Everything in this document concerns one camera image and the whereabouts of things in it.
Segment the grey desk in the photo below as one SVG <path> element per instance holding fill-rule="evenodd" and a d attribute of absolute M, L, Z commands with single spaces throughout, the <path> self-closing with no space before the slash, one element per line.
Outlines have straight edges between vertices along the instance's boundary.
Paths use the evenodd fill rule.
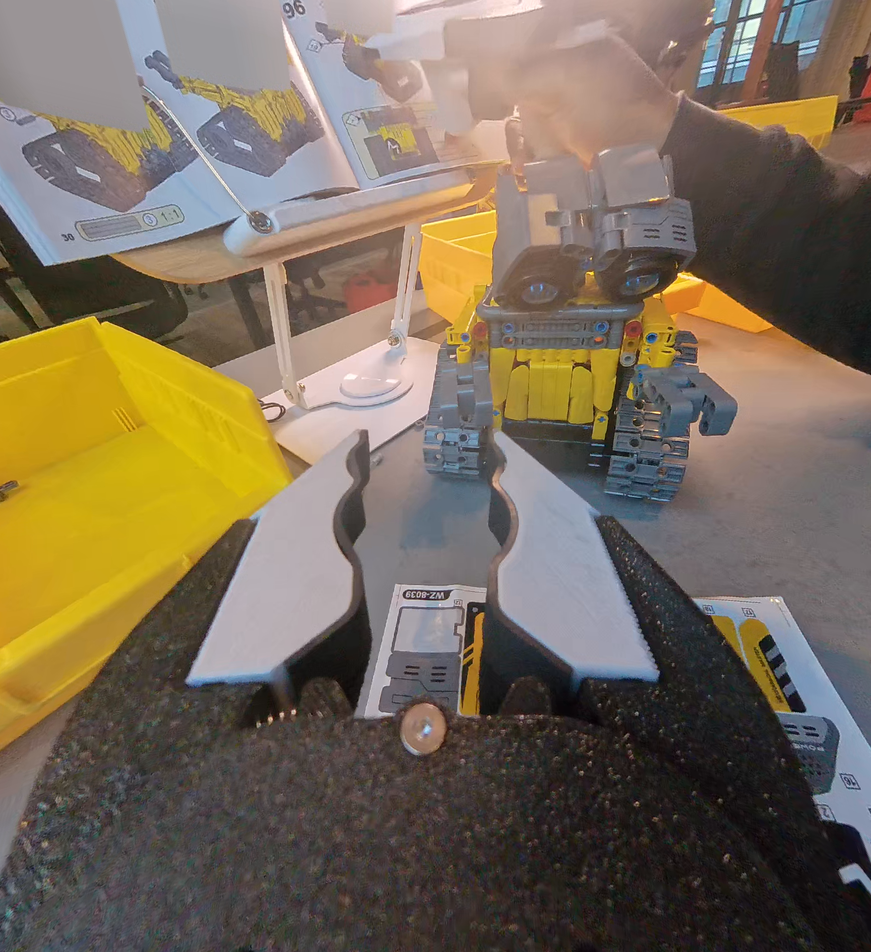
<path fill-rule="evenodd" d="M 700 328 L 739 414 L 655 507 L 565 484 L 598 525 L 657 684 L 556 713 L 508 692 L 414 755 L 422 698 L 355 716 L 327 678 L 186 679 L 239 520 L 0 789 L 0 950 L 871 950 L 799 758 L 697 599 L 780 597 L 871 747 L 871 376 L 778 330 Z M 372 675 L 394 584 L 487 588 L 490 481 L 384 448 L 362 492 Z"/>

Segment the white book stand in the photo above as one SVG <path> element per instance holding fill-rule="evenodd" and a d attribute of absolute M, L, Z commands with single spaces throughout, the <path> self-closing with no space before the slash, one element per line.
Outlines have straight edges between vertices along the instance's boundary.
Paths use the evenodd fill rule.
<path fill-rule="evenodd" d="M 421 251 L 429 220 L 476 205 L 496 182 L 497 164 L 477 164 L 330 197 L 297 199 L 249 210 L 202 157 L 238 205 L 239 217 L 178 239 L 120 252 L 123 265 L 175 284 L 198 285 L 262 270 L 275 342 L 275 361 L 287 408 L 275 439 L 314 463 L 356 428 L 376 450 L 424 419 L 438 346 L 410 335 Z M 294 367 L 286 292 L 288 261 L 404 229 L 394 314 L 386 337 L 309 376 Z"/>

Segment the white sticker sheet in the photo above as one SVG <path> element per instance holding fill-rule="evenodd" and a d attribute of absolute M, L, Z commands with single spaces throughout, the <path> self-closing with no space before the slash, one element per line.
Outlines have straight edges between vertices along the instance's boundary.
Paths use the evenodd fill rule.
<path fill-rule="evenodd" d="M 363 716 L 423 693 L 478 713 L 485 589 L 398 585 Z M 836 865 L 871 933 L 871 747 L 780 597 L 697 599 L 749 669 L 799 758 Z"/>

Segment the paned window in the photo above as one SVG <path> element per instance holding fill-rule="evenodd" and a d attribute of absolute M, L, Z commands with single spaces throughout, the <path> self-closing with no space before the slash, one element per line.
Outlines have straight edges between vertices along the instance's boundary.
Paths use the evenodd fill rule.
<path fill-rule="evenodd" d="M 746 78 L 766 1 L 715 1 L 696 88 L 699 92 L 739 88 Z M 818 53 L 832 1 L 783 1 L 774 43 L 798 44 L 797 66 L 808 67 Z"/>

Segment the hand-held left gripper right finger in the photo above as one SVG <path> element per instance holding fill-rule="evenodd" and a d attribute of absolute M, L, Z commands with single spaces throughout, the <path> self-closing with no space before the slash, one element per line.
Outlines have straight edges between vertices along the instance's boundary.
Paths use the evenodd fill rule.
<path fill-rule="evenodd" d="M 496 715 L 532 677 L 556 713 L 587 680 L 657 684 L 659 669 L 609 554 L 594 506 L 501 431 L 489 528 L 500 546 L 488 573 L 479 713 Z"/>

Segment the yellow grey toy brick robot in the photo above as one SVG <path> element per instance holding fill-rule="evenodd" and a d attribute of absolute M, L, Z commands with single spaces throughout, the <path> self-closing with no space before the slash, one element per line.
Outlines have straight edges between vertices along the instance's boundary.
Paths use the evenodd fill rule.
<path fill-rule="evenodd" d="M 736 399 L 697 363 L 680 290 L 610 303 L 593 283 L 552 310 L 517 312 L 476 286 L 437 356 L 423 462 L 479 479 L 503 432 L 552 470 L 599 470 L 611 495 L 667 503 L 691 429 L 730 432 Z"/>

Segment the robot instruction booklet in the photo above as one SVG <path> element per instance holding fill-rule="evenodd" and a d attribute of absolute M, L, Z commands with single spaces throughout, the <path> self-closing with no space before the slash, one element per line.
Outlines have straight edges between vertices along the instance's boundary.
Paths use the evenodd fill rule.
<path fill-rule="evenodd" d="M 0 205 L 46 266 L 463 169 L 398 2 L 0 2 Z"/>

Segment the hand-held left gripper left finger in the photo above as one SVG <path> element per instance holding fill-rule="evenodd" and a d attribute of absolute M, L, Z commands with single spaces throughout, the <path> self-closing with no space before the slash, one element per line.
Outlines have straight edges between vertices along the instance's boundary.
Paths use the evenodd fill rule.
<path fill-rule="evenodd" d="M 370 457 L 355 430 L 263 506 L 186 684 L 264 684 L 290 710 L 325 678 L 357 706 L 373 643 L 355 551 Z"/>

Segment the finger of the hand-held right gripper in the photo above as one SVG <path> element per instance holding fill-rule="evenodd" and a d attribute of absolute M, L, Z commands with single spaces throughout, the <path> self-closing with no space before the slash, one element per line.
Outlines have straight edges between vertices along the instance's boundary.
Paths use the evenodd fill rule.
<path fill-rule="evenodd" d="M 410 17 L 389 32 L 372 35 L 367 46 L 382 61 L 411 61 L 421 66 L 435 105 L 437 123 L 453 137 L 472 133 L 478 124 L 470 104 L 470 73 L 459 54 L 448 52 L 446 15 Z"/>

